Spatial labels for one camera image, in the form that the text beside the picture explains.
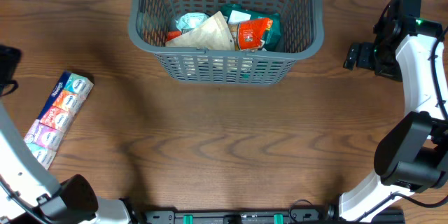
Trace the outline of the multicolour tissue pack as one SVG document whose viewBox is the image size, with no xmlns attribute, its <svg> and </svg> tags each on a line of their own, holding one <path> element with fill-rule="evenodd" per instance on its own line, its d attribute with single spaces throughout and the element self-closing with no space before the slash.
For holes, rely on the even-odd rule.
<svg viewBox="0 0 448 224">
<path fill-rule="evenodd" d="M 63 72 L 25 134 L 24 142 L 28 149 L 45 169 L 50 168 L 63 138 L 93 87 L 89 78 Z"/>
</svg>

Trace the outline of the orange spaghetti packet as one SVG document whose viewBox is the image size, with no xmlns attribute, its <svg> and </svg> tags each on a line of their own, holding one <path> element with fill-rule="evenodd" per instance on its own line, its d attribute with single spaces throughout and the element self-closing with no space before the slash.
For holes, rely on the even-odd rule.
<svg viewBox="0 0 448 224">
<path fill-rule="evenodd" d="M 264 46 L 272 24 L 273 21 L 266 17 L 230 25 L 220 20 L 206 21 L 200 27 L 167 41 L 165 46 L 254 51 Z"/>
</svg>

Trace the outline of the dark green food bag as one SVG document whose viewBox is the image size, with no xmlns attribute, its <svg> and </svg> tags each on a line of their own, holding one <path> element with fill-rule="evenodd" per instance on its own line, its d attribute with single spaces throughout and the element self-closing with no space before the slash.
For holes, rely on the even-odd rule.
<svg viewBox="0 0 448 224">
<path fill-rule="evenodd" d="M 234 39 L 235 50 L 275 50 L 282 37 L 278 13 L 263 14 L 237 4 L 226 4 L 220 11 Z"/>
</svg>

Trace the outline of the beige paper pouch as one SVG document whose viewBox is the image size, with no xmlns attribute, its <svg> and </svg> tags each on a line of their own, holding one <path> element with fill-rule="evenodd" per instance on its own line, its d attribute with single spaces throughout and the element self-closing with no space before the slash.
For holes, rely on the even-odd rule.
<svg viewBox="0 0 448 224">
<path fill-rule="evenodd" d="M 171 48 L 206 48 L 235 51 L 235 42 L 223 14 L 218 11 L 198 27 L 165 43 Z"/>
</svg>

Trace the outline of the mint green wipes packet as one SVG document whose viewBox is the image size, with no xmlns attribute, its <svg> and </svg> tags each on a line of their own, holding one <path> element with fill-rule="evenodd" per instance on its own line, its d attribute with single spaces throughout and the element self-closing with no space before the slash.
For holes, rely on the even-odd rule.
<svg viewBox="0 0 448 224">
<path fill-rule="evenodd" d="M 175 26 L 180 31 L 191 30 L 201 25 L 207 19 L 209 19 L 209 15 L 206 13 L 186 13 L 175 20 Z"/>
</svg>

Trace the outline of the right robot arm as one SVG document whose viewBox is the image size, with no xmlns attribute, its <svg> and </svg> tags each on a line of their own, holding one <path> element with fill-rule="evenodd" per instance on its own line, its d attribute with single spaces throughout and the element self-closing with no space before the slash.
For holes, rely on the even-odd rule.
<svg viewBox="0 0 448 224">
<path fill-rule="evenodd" d="M 379 142 L 374 169 L 353 190 L 339 196 L 329 218 L 370 223 L 398 200 L 447 182 L 447 82 L 443 66 L 444 32 L 420 18 L 383 22 L 375 43 L 348 56 L 356 64 L 402 81 L 404 118 Z"/>
</svg>

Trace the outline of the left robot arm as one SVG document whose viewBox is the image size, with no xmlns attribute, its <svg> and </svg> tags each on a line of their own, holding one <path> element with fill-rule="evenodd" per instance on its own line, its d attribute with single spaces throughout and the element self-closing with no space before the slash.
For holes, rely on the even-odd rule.
<svg viewBox="0 0 448 224">
<path fill-rule="evenodd" d="M 89 78 L 65 71 L 26 136 L 1 109 L 2 223 L 143 222 L 127 199 L 96 196 L 80 174 L 59 182 L 48 171 L 92 87 Z"/>
</svg>

